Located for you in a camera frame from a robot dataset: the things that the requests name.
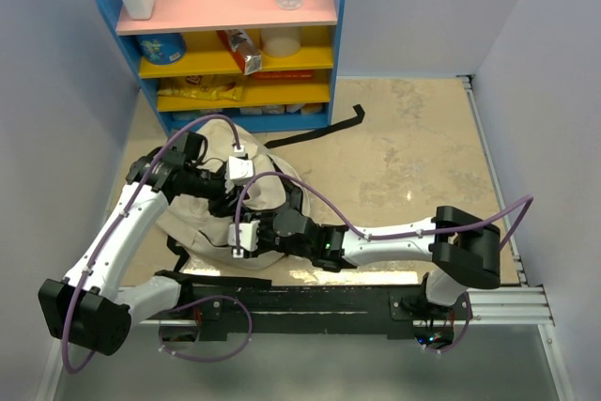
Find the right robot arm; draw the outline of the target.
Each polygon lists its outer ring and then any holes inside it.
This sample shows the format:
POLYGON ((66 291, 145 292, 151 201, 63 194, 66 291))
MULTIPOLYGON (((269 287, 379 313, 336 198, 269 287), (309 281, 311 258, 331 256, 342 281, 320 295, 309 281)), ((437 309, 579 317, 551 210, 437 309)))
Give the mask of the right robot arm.
POLYGON ((329 272, 382 262, 430 262, 418 297, 421 313, 441 318, 467 289, 501 285, 501 231, 451 206, 409 224, 382 227, 318 224, 293 208, 258 221, 256 250, 304 258, 329 272))

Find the beige canvas backpack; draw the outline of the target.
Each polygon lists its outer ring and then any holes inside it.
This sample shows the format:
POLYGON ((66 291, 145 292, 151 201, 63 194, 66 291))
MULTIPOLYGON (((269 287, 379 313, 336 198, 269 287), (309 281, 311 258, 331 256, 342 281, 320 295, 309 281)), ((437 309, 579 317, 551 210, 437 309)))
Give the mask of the beige canvas backpack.
MULTIPOLYGON (((353 107, 355 116, 339 121, 317 131, 293 135, 283 140, 261 144, 242 127, 236 127, 240 143, 254 163, 258 173, 278 171, 292 177, 298 172, 284 159, 271 151, 276 147, 311 141, 336 131, 352 128, 363 122, 365 111, 357 104, 353 107)), ((194 161, 201 169, 218 172, 223 169, 227 157, 231 155, 234 136, 229 124, 223 120, 211 119, 192 133, 201 140, 201 149, 194 155, 194 161)), ((277 177, 264 177, 250 189, 244 205, 258 213, 274 213, 285 207, 295 207, 304 215, 311 214, 309 193, 298 184, 277 177)), ((235 206, 225 209, 223 217, 212 214, 209 201, 191 195, 181 195, 174 199, 157 221, 157 226, 169 237, 169 244, 185 250, 186 260, 198 260, 203 264, 228 266, 230 268, 261 271, 283 261, 285 256, 269 248, 264 254, 250 259, 236 259, 228 245, 229 225, 233 223, 235 206)))

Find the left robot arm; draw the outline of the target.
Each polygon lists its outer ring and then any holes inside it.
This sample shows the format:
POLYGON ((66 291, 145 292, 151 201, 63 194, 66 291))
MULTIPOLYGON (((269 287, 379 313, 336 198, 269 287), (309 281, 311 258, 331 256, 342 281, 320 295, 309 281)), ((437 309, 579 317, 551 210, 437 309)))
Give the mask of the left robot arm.
POLYGON ((193 293, 173 277, 155 275, 129 289, 121 281, 148 230, 175 197, 225 196, 225 171, 194 164, 202 141, 197 133, 178 132, 135 161, 115 209, 84 255, 61 280, 42 284, 39 303, 64 353, 76 345, 110 356, 142 321, 163 311, 173 318, 193 311, 193 293))

